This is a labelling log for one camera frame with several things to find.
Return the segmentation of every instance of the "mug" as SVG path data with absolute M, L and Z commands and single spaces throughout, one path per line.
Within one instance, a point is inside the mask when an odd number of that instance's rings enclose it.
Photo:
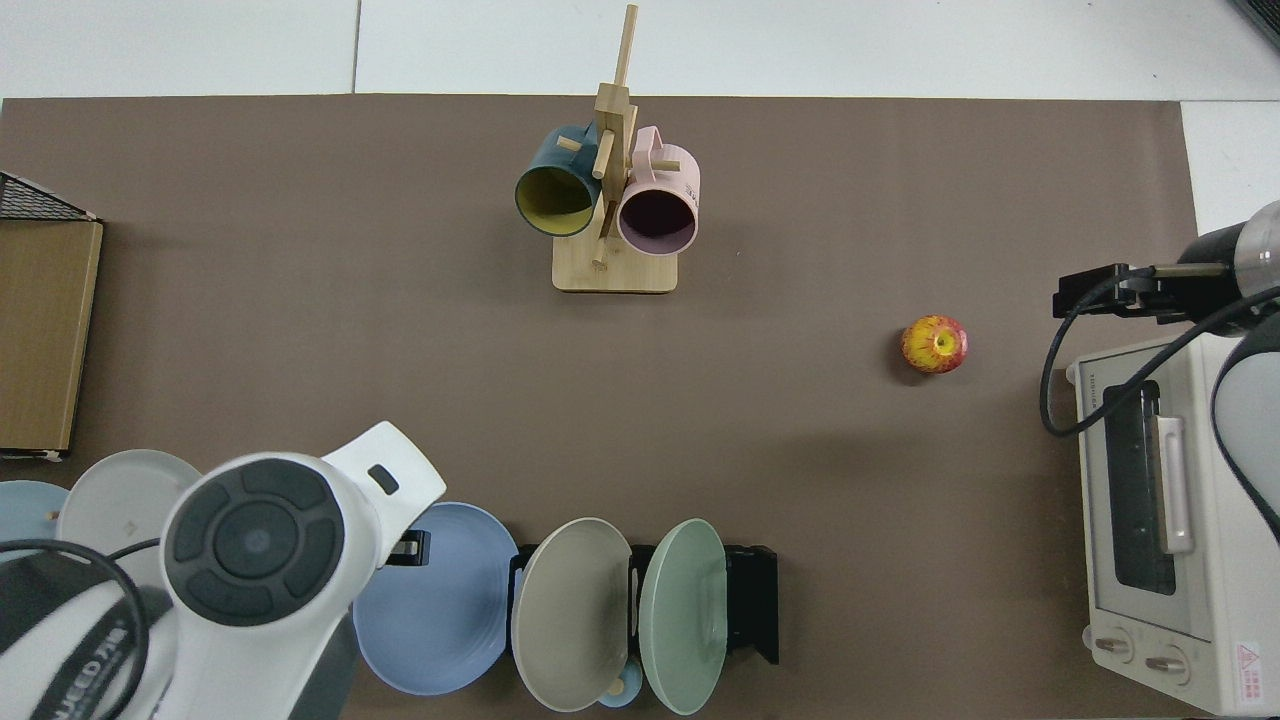
M 698 160 L 684 147 L 663 145 L 650 126 L 636 131 L 631 168 L 618 202 L 618 234 L 645 255 L 684 251 L 698 236 Z
M 534 229 L 557 237 L 591 223 L 600 181 L 591 167 L 600 142 L 595 123 L 561 126 L 543 140 L 516 183 L 516 208 Z

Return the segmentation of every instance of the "oven knob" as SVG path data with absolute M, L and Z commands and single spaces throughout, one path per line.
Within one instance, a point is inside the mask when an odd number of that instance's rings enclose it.
M 1192 680 L 1192 670 L 1187 662 L 1187 656 L 1171 644 L 1165 646 L 1160 657 L 1148 657 L 1147 667 L 1169 675 L 1171 679 L 1178 680 L 1179 685 L 1185 685 Z
M 1133 638 L 1120 628 L 1107 628 L 1107 634 L 1093 638 L 1093 647 L 1110 652 L 1120 662 L 1133 662 Z

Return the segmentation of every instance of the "wooden base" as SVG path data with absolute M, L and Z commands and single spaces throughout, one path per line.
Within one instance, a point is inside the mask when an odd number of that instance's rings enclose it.
M 676 290 L 676 255 L 645 255 L 616 232 L 602 237 L 604 205 L 603 199 L 595 205 L 595 215 L 586 229 L 554 238 L 552 284 L 564 292 L 662 293 Z

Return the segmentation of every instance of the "apple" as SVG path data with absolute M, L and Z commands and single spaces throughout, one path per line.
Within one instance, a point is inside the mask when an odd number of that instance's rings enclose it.
M 969 354 L 964 325 L 946 315 L 925 315 L 902 331 L 902 357 L 922 373 L 950 373 Z

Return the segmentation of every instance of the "white toaster oven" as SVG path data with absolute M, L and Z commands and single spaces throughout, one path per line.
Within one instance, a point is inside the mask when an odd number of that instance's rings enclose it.
M 1079 416 L 1167 342 L 1076 360 L 1068 379 Z M 1280 546 L 1210 418 L 1236 342 L 1201 336 L 1079 436 L 1084 639 L 1098 665 L 1126 678 L 1216 715 L 1262 716 L 1280 714 Z

